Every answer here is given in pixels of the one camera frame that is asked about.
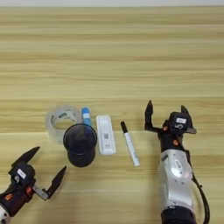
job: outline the black cable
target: black cable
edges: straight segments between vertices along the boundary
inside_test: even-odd
[[[192,163],[191,163],[190,151],[185,149],[185,147],[182,144],[182,140],[178,136],[177,136],[177,139],[178,139],[179,145],[185,151],[185,154],[187,156],[187,161],[188,161],[189,165],[192,167],[192,181],[198,187],[200,196],[201,196],[202,201],[203,201],[204,211],[205,211],[205,218],[204,218],[203,224],[208,224],[209,221],[210,221],[210,208],[209,208],[209,205],[208,205],[208,202],[207,202],[207,197],[202,190],[202,185],[200,185],[199,181],[196,179],[196,177],[194,175],[193,166],[192,166]]]

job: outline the robotic arm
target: robotic arm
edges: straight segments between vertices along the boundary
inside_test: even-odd
[[[191,191],[192,181],[199,188],[204,203],[205,220],[203,224],[209,223],[210,209],[206,196],[193,173],[190,152],[182,144],[185,133],[197,133],[189,112],[184,106],[181,107],[181,113],[172,112],[169,119],[164,121],[161,129],[153,126],[152,114],[153,106],[150,101],[145,110],[144,128],[157,132],[161,144],[159,177],[162,223],[196,224]]]
[[[0,224],[10,223],[11,217],[14,217],[23,205],[32,199],[34,193],[41,199],[48,200],[60,186],[66,173],[66,167],[56,175],[48,190],[41,190],[35,185],[35,170],[27,163],[38,150],[39,147],[36,147],[27,151],[11,165],[10,186],[0,194]]]

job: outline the tape roll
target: tape roll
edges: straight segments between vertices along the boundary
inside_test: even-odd
[[[82,123],[81,112],[70,105],[57,106],[53,111],[47,113],[45,117],[48,134],[58,144],[63,144],[63,137],[67,130],[57,129],[55,124],[64,119],[70,119],[74,123]]]

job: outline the black marker cap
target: black marker cap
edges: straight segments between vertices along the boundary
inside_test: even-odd
[[[123,134],[128,132],[125,122],[121,122]]]

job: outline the white marker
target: white marker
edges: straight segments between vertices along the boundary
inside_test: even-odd
[[[123,134],[124,134],[126,143],[127,143],[128,147],[129,147],[129,154],[130,154],[131,157],[132,157],[134,166],[139,166],[140,163],[139,163],[139,161],[138,161],[138,157],[137,157],[135,148],[134,148],[134,146],[133,146],[133,143],[131,142],[130,133],[128,132],[128,129],[127,129],[127,127],[126,127],[125,122],[121,122],[121,125],[122,125],[122,131],[123,131]]]

